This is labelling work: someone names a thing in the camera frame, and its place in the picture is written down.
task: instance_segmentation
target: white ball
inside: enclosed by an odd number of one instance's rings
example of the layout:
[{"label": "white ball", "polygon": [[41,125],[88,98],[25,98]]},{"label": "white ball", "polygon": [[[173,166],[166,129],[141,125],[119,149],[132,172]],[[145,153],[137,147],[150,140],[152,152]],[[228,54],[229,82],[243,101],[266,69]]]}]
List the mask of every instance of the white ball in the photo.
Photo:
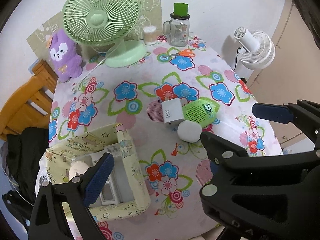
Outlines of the white ball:
[{"label": "white ball", "polygon": [[178,126],[178,137],[185,142],[195,143],[200,140],[201,126],[192,121],[183,121]]},{"label": "white ball", "polygon": [[84,162],[74,162],[71,163],[71,167],[69,170],[69,179],[71,180],[75,176],[79,176],[80,174],[84,174],[89,166]]}]

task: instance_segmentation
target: green desk fan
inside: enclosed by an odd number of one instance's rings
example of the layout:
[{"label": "green desk fan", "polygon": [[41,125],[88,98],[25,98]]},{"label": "green desk fan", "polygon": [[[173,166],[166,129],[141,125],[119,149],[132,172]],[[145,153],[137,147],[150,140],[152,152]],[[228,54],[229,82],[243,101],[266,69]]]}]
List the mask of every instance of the green desk fan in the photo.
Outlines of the green desk fan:
[{"label": "green desk fan", "polygon": [[77,43],[92,47],[115,43],[106,54],[109,67],[128,66],[142,59],[146,48],[140,41],[124,41],[141,12],[140,0],[67,0],[63,27]]}]

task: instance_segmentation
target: wooden door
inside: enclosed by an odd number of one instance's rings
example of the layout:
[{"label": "wooden door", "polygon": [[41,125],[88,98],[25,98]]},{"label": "wooden door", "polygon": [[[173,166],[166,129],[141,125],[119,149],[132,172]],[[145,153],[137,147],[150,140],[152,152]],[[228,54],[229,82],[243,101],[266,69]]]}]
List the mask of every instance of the wooden door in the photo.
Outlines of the wooden door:
[{"label": "wooden door", "polygon": [[[297,103],[305,99],[320,103],[320,50],[293,6],[276,46],[276,56],[250,86],[260,103]],[[301,134],[293,124],[270,122],[280,143]]]}]

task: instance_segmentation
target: black cable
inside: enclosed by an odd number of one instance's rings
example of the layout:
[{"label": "black cable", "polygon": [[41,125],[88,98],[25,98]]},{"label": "black cable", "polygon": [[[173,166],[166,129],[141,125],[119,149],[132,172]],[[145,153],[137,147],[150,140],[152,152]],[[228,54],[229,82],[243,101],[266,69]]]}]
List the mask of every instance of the black cable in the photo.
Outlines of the black cable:
[{"label": "black cable", "polygon": [[236,65],[235,65],[235,68],[233,69],[233,71],[236,70],[236,66],[237,66],[237,60],[238,60],[238,51],[239,49],[241,49],[240,47],[237,49],[237,52],[236,52]]}]

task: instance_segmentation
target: jar handle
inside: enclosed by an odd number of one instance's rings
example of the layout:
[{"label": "jar handle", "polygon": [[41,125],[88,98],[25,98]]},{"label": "jar handle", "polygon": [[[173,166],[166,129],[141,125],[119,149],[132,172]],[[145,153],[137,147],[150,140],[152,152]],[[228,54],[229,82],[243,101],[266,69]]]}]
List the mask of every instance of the jar handle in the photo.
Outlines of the jar handle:
[{"label": "jar handle", "polygon": [[165,36],[169,35],[170,34],[170,23],[171,23],[172,20],[170,21],[165,21],[163,23],[163,28],[162,28],[162,32]]}]

